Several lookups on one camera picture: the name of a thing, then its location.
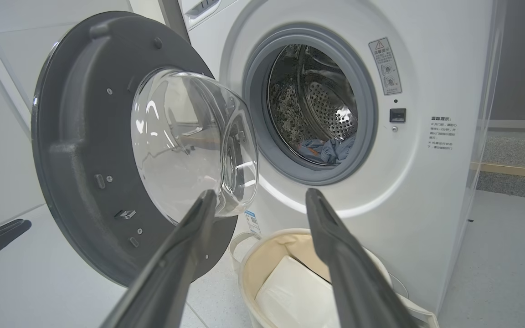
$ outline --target laundry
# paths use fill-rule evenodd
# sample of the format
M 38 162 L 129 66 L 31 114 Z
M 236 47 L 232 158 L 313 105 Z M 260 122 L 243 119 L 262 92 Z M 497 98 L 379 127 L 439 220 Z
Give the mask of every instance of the laundry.
M 337 139 L 323 141 L 319 139 L 309 139 L 300 143 L 297 147 L 299 155 L 314 162 L 325 164 L 340 164 L 348 157 L 350 149 L 354 145 L 356 136 L 352 135 L 340 143 Z

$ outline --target front-loading washing machine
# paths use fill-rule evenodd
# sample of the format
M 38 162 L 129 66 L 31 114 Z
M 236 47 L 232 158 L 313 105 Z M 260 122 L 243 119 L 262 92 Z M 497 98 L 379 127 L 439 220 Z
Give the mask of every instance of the front-loading washing machine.
M 410 299 L 438 312 L 475 189 L 504 2 L 181 8 L 192 46 L 252 114 L 262 155 L 246 214 L 254 229 L 307 227 L 315 187 Z

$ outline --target washing machine door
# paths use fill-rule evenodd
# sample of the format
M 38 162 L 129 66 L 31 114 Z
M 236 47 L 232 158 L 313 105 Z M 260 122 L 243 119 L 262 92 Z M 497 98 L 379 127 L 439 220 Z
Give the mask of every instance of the washing machine door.
M 129 12 L 92 16 L 54 45 L 31 121 L 38 179 L 72 247 L 128 286 L 198 195 L 218 195 L 208 256 L 225 251 L 252 201 L 250 114 L 165 25 Z

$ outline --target white object inside basket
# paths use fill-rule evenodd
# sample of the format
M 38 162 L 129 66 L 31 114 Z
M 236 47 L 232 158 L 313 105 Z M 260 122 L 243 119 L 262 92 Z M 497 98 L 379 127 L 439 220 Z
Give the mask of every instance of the white object inside basket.
M 290 256 L 271 272 L 255 300 L 278 328 L 340 326 L 331 284 Z

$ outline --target wooden strip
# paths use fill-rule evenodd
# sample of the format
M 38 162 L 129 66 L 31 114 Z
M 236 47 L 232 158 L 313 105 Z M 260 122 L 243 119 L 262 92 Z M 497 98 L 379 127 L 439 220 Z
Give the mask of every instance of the wooden strip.
M 479 163 L 471 162 L 471 169 L 475 170 Z M 525 176 L 525 168 L 522 166 L 509 166 L 491 163 L 481 163 L 481 171 L 492 172 L 494 174 L 510 174 L 515 176 Z

